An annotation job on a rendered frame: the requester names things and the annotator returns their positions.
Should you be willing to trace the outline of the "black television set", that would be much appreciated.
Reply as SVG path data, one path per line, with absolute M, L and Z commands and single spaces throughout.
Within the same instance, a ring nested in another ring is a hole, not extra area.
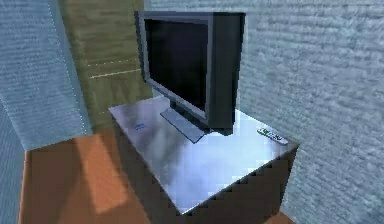
M 170 101 L 161 113 L 191 142 L 233 133 L 246 14 L 136 11 L 143 80 Z

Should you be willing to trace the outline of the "grey metal television stand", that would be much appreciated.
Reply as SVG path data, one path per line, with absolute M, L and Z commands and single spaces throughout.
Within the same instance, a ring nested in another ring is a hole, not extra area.
M 261 134 L 237 112 L 234 130 L 192 143 L 155 97 L 111 108 L 120 160 L 151 224 L 264 224 L 280 210 L 298 145 Z

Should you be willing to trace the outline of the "olive wooden room door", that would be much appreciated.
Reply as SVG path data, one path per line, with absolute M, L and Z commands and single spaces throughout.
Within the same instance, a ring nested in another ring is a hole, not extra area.
M 153 96 L 138 57 L 134 12 L 144 0 L 59 0 L 93 131 L 108 129 L 112 106 Z

